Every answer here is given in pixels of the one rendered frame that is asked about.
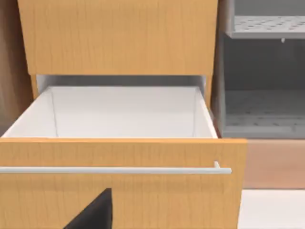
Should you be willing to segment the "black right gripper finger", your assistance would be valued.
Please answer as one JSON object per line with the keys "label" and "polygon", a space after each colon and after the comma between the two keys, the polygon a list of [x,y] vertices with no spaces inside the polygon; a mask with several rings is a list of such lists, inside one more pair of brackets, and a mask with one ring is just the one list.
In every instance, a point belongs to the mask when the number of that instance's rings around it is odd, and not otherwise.
{"label": "black right gripper finger", "polygon": [[112,229],[112,189],[106,188],[63,229]]}

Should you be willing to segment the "pale wooden drawer front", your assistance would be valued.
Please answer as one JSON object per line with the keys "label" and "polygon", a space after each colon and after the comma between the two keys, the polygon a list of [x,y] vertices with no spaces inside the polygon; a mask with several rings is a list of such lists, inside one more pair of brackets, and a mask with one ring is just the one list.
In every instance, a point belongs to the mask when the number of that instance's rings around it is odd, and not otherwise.
{"label": "pale wooden drawer front", "polygon": [[113,229],[237,229],[244,139],[0,138],[0,167],[199,167],[230,174],[4,174],[0,229],[61,229],[112,191]]}

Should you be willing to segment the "wooden cupboard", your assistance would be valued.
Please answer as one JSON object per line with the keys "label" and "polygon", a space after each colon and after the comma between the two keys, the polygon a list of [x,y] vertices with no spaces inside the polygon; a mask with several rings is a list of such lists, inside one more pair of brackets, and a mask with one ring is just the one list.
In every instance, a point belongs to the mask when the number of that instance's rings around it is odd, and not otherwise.
{"label": "wooden cupboard", "polygon": [[[197,86],[50,86],[0,138],[220,138]],[[245,189],[305,189],[305,140],[250,140]]]}

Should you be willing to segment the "closed wooden drawer front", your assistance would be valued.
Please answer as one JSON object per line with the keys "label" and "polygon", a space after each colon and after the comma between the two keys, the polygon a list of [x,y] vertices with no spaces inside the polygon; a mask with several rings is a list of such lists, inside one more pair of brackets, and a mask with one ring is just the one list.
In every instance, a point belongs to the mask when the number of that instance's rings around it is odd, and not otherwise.
{"label": "closed wooden drawer front", "polygon": [[18,0],[28,71],[208,75],[218,0]]}

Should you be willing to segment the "grey pierced shelf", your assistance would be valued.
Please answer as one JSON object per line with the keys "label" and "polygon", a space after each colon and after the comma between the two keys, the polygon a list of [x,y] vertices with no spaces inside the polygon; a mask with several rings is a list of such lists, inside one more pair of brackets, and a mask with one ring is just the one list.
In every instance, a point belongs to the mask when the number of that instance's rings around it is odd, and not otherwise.
{"label": "grey pierced shelf", "polygon": [[305,16],[234,16],[225,32],[232,39],[305,39]]}

